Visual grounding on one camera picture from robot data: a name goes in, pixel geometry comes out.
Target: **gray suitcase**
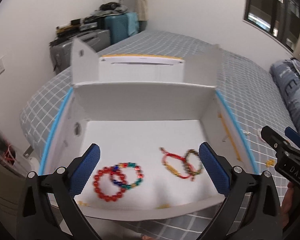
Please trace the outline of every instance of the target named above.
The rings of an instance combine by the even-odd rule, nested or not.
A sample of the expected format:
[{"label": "gray suitcase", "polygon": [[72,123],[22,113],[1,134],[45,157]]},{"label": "gray suitcase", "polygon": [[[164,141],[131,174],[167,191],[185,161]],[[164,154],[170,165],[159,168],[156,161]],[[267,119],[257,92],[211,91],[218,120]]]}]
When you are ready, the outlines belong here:
[{"label": "gray suitcase", "polygon": [[86,42],[95,52],[111,45],[109,30],[94,30],[80,33],[56,46],[50,46],[50,56],[57,74],[70,67],[73,38],[79,38]]}]

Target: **checkered bedsheet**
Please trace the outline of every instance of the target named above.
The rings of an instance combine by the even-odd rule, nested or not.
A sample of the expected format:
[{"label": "checkered bedsheet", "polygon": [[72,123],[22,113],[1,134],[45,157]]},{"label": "checkered bedsheet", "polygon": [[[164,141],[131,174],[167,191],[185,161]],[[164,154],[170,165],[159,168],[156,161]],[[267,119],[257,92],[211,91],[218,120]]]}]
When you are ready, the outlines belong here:
[{"label": "checkered bedsheet", "polygon": [[[188,36],[162,32],[144,31],[100,52],[111,54],[147,54],[185,57],[204,52],[210,44]],[[266,162],[275,158],[275,151],[260,141],[257,130],[269,125],[284,136],[284,129],[294,129],[289,112],[268,72],[251,60],[226,50],[222,51],[222,71],[218,76],[218,89],[231,108],[246,136],[254,154],[259,172],[269,170],[275,180],[280,202],[287,191],[287,179],[278,174]],[[24,135],[41,157],[52,123],[71,83],[71,68],[66,69],[44,85],[28,101],[20,115]],[[249,196],[245,196],[236,222],[239,226]],[[124,223],[128,228],[156,239],[196,239],[204,230],[218,206],[168,220]]]}]

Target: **open cardboard box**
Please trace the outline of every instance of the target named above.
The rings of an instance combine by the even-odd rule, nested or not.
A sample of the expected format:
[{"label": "open cardboard box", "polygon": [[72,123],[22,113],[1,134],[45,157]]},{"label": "open cardboard box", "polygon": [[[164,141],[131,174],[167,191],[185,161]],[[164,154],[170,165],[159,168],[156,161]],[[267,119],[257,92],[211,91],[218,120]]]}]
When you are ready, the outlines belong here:
[{"label": "open cardboard box", "polygon": [[[41,164],[44,174],[67,167],[95,143],[101,150],[100,161],[83,192],[75,197],[77,202],[85,203],[80,206],[85,216],[120,221],[166,219],[222,202],[224,196],[218,194],[205,170],[194,181],[180,179],[162,165],[159,150],[164,147],[184,155],[208,141],[231,165],[255,171],[242,132],[216,92],[220,67],[218,46],[184,60],[99,57],[75,40],[73,91],[66,96],[50,136],[46,159]],[[167,161],[186,174],[181,161],[169,157]],[[117,202],[99,199],[94,192],[94,175],[104,166],[125,162],[141,166],[143,182],[126,191]],[[200,160],[191,156],[189,162],[196,168]],[[135,181],[133,169],[122,172],[129,183]],[[101,178],[100,188],[107,195],[119,189],[108,174]],[[170,207],[160,209],[162,205]]]}]

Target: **bracelet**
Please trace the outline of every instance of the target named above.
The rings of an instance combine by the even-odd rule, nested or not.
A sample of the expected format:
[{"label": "bracelet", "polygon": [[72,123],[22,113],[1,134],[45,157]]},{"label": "bracelet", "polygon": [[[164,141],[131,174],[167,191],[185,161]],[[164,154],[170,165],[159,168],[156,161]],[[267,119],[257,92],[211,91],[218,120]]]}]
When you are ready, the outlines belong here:
[{"label": "bracelet", "polygon": [[[181,179],[188,179],[190,176],[192,176],[189,172],[188,172],[188,174],[189,174],[188,176],[182,176],[175,168],[173,168],[171,165],[169,165],[168,162],[166,161],[167,157],[172,157],[172,158],[181,160],[183,163],[185,163],[186,158],[181,157],[174,153],[167,152],[163,147],[160,147],[159,149],[164,154],[164,156],[162,157],[162,164],[164,166],[166,166],[168,171],[170,171],[173,175],[175,175]],[[193,171],[193,167],[191,164],[189,165],[189,167],[190,167],[191,171]]]},{"label": "bracelet", "polygon": [[93,185],[95,187],[94,191],[98,194],[98,197],[101,198],[101,199],[104,199],[105,201],[109,202],[109,201],[114,201],[116,202],[117,199],[119,198],[122,198],[123,196],[123,193],[126,191],[125,188],[121,188],[117,194],[115,195],[112,195],[112,196],[109,196],[109,195],[105,195],[101,192],[100,188],[99,188],[99,179],[104,175],[104,174],[107,174],[107,173],[110,173],[111,171],[111,167],[103,167],[102,170],[99,170],[98,171],[98,174],[96,174],[94,176],[94,179],[95,181],[93,182]]},{"label": "bracelet", "polygon": [[[125,175],[122,174],[121,170],[120,170],[122,168],[134,168],[137,172],[138,179],[132,184],[127,184],[127,182],[124,180]],[[120,175],[121,181],[114,179],[113,178],[114,174]],[[127,189],[127,190],[138,186],[142,182],[143,177],[144,177],[144,175],[142,174],[141,167],[138,166],[136,163],[119,163],[119,164],[115,165],[114,167],[111,167],[111,171],[110,171],[110,179],[113,182],[113,184],[118,185],[119,187]]]},{"label": "bracelet", "polygon": [[200,161],[200,167],[199,167],[199,169],[198,169],[197,171],[194,171],[194,170],[191,168],[191,164],[188,163],[188,157],[189,157],[190,153],[196,155],[198,158],[199,158],[199,153],[198,153],[197,151],[195,151],[194,149],[191,149],[191,150],[188,150],[188,151],[186,152],[186,154],[185,154],[185,160],[186,160],[186,161],[184,162],[184,166],[185,166],[186,171],[187,171],[189,174],[192,175],[192,179],[191,179],[191,180],[193,181],[193,180],[194,180],[194,176],[195,176],[195,175],[199,175],[199,174],[201,173],[201,171],[202,171],[202,169],[203,169],[203,165],[202,165],[202,163],[201,163],[201,161]]}]

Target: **beige curtain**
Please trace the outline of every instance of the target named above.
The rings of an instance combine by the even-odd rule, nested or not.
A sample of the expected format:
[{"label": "beige curtain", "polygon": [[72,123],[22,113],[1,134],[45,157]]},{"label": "beige curtain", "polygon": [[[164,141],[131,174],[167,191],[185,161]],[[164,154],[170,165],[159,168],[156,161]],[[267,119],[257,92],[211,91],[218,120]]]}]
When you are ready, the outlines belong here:
[{"label": "beige curtain", "polygon": [[136,13],[139,21],[148,20],[148,0],[136,0]]}]

